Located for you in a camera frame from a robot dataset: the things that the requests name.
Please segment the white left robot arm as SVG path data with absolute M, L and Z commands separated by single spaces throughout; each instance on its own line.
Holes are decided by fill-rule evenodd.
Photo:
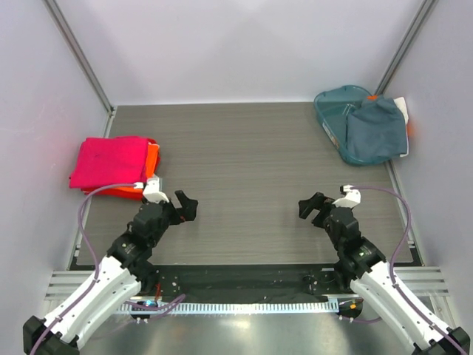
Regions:
M 182 190 L 175 194 L 180 207 L 162 192 L 145 194 L 146 202 L 113 241 L 94 273 L 46 316 L 32 316 L 24 323 L 26 354 L 79 354 L 122 304 L 156 289 L 156 268 L 149 262 L 153 248 L 169 226 L 191 222 L 197 216 L 197 200 Z

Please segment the pink t shirt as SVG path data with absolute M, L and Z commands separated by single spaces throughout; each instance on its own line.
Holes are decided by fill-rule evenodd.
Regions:
M 87 138 L 69 176 L 72 189 L 89 189 L 146 180 L 149 142 L 138 136 Z

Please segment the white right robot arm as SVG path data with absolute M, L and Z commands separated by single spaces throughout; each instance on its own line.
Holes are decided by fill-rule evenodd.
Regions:
M 318 212 L 312 224 L 325 230 L 336 250 L 334 286 L 360 296 L 411 354 L 468 354 L 470 336 L 430 311 L 395 273 L 393 262 L 362 235 L 353 214 L 361 190 L 345 185 L 338 199 L 317 192 L 298 202 L 301 219 Z

